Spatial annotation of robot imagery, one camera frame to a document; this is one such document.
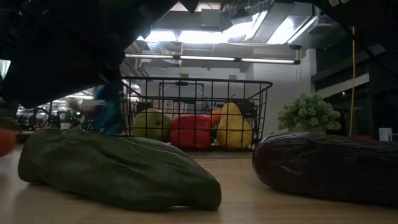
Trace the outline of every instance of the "black wire basket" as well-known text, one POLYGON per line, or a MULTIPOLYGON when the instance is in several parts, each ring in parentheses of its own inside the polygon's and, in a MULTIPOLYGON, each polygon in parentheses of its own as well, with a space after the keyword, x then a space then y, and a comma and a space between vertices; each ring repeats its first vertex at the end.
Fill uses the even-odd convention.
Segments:
POLYGON ((264 131, 267 81, 124 78, 125 135, 184 151, 251 151, 264 131))

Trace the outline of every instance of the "red object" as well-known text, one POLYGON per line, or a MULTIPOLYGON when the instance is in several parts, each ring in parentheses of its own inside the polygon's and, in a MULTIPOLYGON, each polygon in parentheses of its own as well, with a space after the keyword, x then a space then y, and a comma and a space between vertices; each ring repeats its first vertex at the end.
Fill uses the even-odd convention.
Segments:
POLYGON ((14 150, 15 145, 15 132, 0 128, 0 157, 10 154, 14 150))
POLYGON ((171 122, 170 141, 173 146, 208 148, 211 146, 211 123, 208 115, 181 115, 171 122))
POLYGON ((351 136, 351 138, 372 140, 371 136, 351 136))

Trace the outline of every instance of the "green plant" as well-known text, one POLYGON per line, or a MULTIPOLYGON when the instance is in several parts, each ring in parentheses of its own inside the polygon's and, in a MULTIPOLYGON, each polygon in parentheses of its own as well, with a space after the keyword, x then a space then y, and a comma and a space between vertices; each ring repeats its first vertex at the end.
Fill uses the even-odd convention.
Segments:
POLYGON ((332 129, 339 130, 341 124, 336 119, 340 113, 333 110, 330 103, 323 101, 322 96, 307 96, 302 93, 279 112, 279 129, 332 129))

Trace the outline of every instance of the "yellow cable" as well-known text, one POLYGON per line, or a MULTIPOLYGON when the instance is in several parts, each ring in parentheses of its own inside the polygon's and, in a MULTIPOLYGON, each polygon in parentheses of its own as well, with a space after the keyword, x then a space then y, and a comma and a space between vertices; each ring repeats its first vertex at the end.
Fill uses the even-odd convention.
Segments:
POLYGON ((350 137, 353 133, 355 75, 356 75, 355 40, 353 39, 353 90, 351 93, 351 119, 350 119, 350 124, 349 124, 349 136, 350 137))

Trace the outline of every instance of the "green vegetable pillow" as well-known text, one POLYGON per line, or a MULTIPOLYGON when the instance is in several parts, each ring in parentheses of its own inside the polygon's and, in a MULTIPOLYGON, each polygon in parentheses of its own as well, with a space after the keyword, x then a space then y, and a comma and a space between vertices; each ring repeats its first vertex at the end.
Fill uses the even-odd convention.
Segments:
POLYGON ((220 184, 209 172, 176 147, 152 139, 41 129, 27 140, 18 174, 26 182, 129 210, 216 210, 221 203, 220 184))

